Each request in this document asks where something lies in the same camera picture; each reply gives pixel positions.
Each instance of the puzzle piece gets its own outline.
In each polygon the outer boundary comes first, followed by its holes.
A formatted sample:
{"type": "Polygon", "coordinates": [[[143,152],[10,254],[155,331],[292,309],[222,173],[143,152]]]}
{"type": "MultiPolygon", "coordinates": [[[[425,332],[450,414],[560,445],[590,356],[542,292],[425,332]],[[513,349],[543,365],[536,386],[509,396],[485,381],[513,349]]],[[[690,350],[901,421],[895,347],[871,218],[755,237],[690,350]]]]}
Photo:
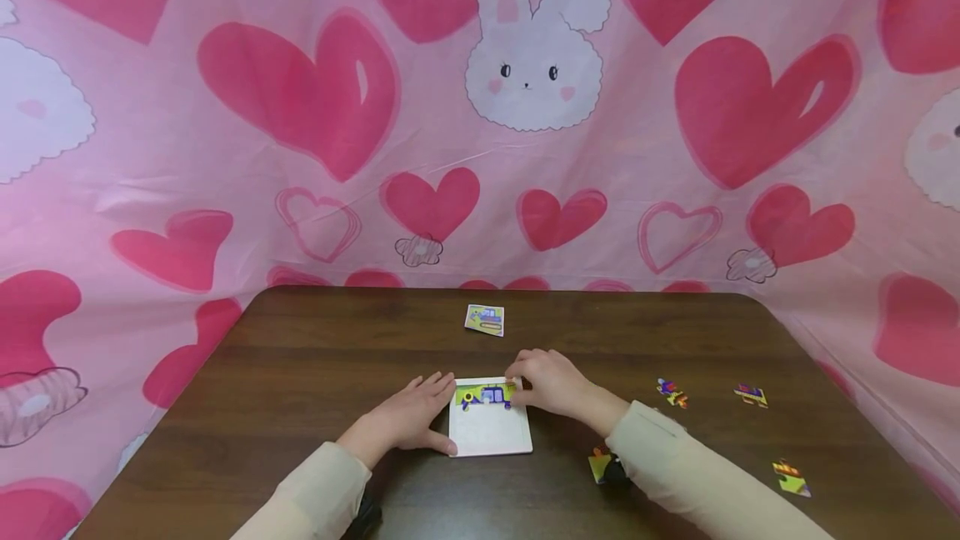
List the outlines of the puzzle piece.
{"type": "Polygon", "coordinates": [[[503,307],[467,305],[467,319],[463,320],[463,326],[470,330],[490,333],[491,336],[503,337],[504,318],[503,307]]]}
{"type": "Polygon", "coordinates": [[[687,408],[688,396],[683,390],[677,388],[676,383],[666,381],[663,377],[658,378],[657,382],[659,383],[657,392],[666,397],[666,402],[674,407],[687,408]]]}
{"type": "Polygon", "coordinates": [[[489,383],[484,386],[458,386],[454,400],[460,403],[463,410],[469,410],[470,405],[503,405],[510,409],[510,399],[517,387],[507,383],[489,383]]]}
{"type": "Polygon", "coordinates": [[[800,474],[800,470],[787,463],[786,459],[781,459],[779,460],[779,463],[771,464],[774,466],[774,471],[777,473],[777,475],[781,477],[781,479],[779,479],[781,490],[807,498],[813,496],[810,494],[810,488],[807,485],[807,479],[803,478],[803,476],[800,474]]]}
{"type": "Polygon", "coordinates": [[[763,393],[763,388],[747,386],[746,383],[739,383],[737,389],[733,390],[747,405],[757,405],[760,408],[769,408],[767,405],[767,396],[763,393]]]}
{"type": "Polygon", "coordinates": [[[592,456],[587,457],[587,461],[590,464],[593,481],[597,484],[619,483],[629,479],[623,464],[620,463],[620,457],[610,452],[605,444],[595,447],[592,456]]]}

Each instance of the pink curtain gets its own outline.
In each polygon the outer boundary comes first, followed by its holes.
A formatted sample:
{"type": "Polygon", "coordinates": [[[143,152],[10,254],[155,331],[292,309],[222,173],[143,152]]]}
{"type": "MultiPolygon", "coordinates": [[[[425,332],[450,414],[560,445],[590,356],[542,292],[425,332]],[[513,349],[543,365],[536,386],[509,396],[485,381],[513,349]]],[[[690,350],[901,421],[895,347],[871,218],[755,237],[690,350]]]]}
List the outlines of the pink curtain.
{"type": "Polygon", "coordinates": [[[958,507],[960,0],[0,24],[1,539],[68,534],[282,283],[743,293],[958,507]]]}

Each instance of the sleeve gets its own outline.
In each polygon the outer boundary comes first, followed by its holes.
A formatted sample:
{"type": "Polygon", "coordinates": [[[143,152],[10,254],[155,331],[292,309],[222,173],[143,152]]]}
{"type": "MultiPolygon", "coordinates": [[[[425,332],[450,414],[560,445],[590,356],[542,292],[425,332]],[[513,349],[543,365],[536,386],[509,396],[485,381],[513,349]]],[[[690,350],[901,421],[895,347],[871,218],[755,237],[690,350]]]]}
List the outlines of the sleeve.
{"type": "Polygon", "coordinates": [[[232,540],[339,540],[360,508],[370,470],[324,443],[277,486],[232,540]]]}
{"type": "Polygon", "coordinates": [[[633,402],[607,446],[650,500],[713,540],[832,540],[782,496],[641,402],[633,402]]]}

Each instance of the white bunny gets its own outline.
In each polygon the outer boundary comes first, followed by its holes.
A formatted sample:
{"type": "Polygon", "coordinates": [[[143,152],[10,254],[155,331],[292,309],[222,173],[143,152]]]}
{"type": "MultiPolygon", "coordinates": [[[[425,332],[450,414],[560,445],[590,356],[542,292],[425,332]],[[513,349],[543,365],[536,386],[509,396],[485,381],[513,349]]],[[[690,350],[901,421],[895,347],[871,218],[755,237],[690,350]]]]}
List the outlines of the white bunny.
{"type": "Polygon", "coordinates": [[[603,27],[610,0],[477,0],[481,39],[467,96],[480,117],[518,131],[561,129],[589,117],[603,60],[582,33],[603,27]]]}
{"type": "Polygon", "coordinates": [[[0,184],[86,142],[93,110],[57,61],[0,38],[0,184]]]}
{"type": "Polygon", "coordinates": [[[923,116],[907,141],[903,165],[927,198],[960,211],[960,89],[923,116]]]}

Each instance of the brown table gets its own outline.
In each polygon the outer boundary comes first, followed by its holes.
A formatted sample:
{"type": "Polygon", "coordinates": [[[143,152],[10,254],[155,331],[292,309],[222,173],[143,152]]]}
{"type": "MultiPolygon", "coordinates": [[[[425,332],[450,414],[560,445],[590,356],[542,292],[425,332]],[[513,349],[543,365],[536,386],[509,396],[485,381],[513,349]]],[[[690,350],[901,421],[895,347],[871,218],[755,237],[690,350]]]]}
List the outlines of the brown table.
{"type": "MultiPolygon", "coordinates": [[[[920,482],[772,315],[722,294],[280,287],[255,299],[75,536],[229,538],[324,440],[418,374],[499,375],[520,348],[556,348],[594,382],[659,406],[837,540],[960,538],[920,482]],[[506,308],[506,337],[463,329],[468,303],[506,308]],[[689,409],[669,407],[657,378],[689,409]],[[769,409],[733,395],[763,388],[769,409]]],[[[368,491],[375,538],[705,538],[636,488],[593,483],[598,438],[531,409],[534,452],[449,459],[394,452],[368,491]]]]}

